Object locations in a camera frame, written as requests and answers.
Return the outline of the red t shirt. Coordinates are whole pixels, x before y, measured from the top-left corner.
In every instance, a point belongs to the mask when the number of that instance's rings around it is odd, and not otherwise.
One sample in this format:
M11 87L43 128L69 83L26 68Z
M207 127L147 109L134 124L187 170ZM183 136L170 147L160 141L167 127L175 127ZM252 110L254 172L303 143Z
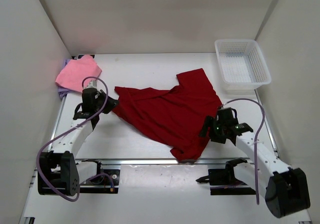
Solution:
M205 118L222 105L203 69L177 74L170 90L115 87L119 104L113 112L144 136L171 146L178 160L196 160L209 138L199 137Z

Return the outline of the pink t shirt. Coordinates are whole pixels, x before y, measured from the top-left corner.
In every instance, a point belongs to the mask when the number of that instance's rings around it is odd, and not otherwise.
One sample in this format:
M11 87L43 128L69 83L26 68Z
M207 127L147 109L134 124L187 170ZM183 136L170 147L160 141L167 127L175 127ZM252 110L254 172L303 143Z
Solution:
M82 92L82 81L89 76L99 77L102 69L91 57L71 59L64 69L58 74L55 83L74 92Z

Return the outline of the purple t shirt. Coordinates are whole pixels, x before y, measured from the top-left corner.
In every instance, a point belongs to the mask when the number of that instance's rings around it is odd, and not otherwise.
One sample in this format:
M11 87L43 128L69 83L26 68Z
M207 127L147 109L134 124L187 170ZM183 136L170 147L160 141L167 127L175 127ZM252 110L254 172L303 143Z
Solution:
M64 59L63 65L62 65L62 69L64 69L66 67L66 65L69 63L70 59ZM61 86L57 86L57 92L58 95L60 97L60 99L62 99L63 97L65 97L67 94L72 93L73 90L68 89L68 88L64 88Z

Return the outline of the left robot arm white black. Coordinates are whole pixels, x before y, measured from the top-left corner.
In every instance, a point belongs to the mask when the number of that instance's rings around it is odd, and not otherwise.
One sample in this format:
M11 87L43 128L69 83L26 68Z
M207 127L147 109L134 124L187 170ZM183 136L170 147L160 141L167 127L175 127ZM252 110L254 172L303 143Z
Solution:
M118 104L118 100L103 90L95 87L83 90L82 102L74 110L72 131L55 140L49 152L43 151L38 156L39 194L59 195L74 201L82 184L89 181L99 184L111 178L102 170L99 161L76 162L75 156L97 126L100 114L109 114Z

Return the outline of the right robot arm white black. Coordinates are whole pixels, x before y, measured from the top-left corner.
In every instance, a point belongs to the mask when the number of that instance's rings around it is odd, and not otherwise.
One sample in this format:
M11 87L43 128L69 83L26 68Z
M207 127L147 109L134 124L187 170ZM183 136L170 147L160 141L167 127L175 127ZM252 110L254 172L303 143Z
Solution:
M216 117L207 116L199 134L212 142L231 143L253 161L236 158L226 162L218 174L198 178L198 183L213 184L222 181L225 187L245 183L257 197L263 197L273 216L281 218L310 208L310 195L306 174L293 169L258 141L256 132L246 123L239 123L233 108L220 108Z

